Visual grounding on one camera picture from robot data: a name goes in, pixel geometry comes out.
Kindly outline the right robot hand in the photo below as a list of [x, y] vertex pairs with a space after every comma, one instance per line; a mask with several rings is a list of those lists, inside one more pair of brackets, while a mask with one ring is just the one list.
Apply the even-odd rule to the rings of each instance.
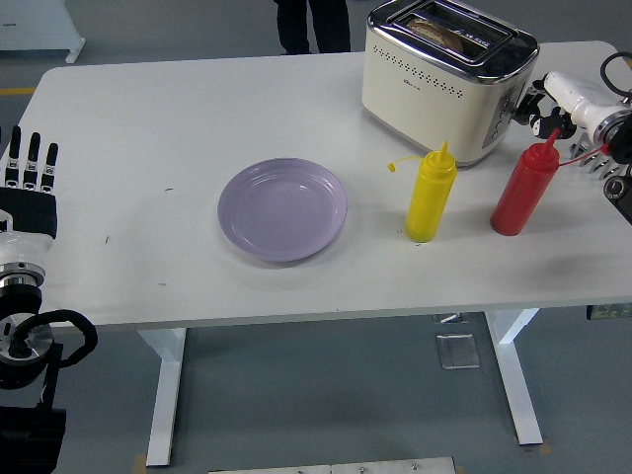
[[596, 147], [613, 148], [631, 141], [631, 108], [595, 83], [562, 72], [551, 71], [534, 81], [513, 119], [542, 139], [554, 131], [560, 139], [568, 139], [581, 128]]

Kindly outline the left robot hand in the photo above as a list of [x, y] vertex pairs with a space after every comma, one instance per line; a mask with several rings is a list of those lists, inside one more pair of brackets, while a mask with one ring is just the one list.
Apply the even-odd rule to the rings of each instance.
[[58, 145], [48, 145], [40, 159], [40, 134], [33, 132], [27, 155], [20, 157], [22, 130], [11, 130], [1, 168], [1, 265], [43, 274], [45, 254], [57, 235], [53, 195]]

